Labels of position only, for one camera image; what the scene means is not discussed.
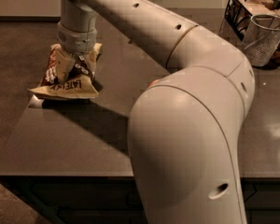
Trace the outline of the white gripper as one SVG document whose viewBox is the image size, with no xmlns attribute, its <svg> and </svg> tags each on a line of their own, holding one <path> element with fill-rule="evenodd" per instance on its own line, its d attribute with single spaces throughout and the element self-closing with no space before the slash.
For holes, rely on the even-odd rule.
<svg viewBox="0 0 280 224">
<path fill-rule="evenodd" d="M 58 23 L 57 39 L 64 49 L 57 49 L 55 53 L 56 75 L 60 84 L 64 84 L 68 79 L 76 62 L 69 53 L 84 54 L 84 61 L 95 77 L 96 61 L 91 50 L 96 43 L 96 35 L 95 28 L 91 28 L 88 32 L 74 32 L 64 27 L 61 22 Z"/>
</svg>

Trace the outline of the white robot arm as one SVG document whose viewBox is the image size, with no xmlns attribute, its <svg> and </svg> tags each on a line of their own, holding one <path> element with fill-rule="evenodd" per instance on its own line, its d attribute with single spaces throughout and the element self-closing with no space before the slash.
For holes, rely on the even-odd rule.
<svg viewBox="0 0 280 224">
<path fill-rule="evenodd" d="M 148 224 L 247 224 L 238 136 L 255 78 L 244 54 L 148 0 L 91 7 L 169 71 L 129 117 L 128 149 Z"/>
</svg>

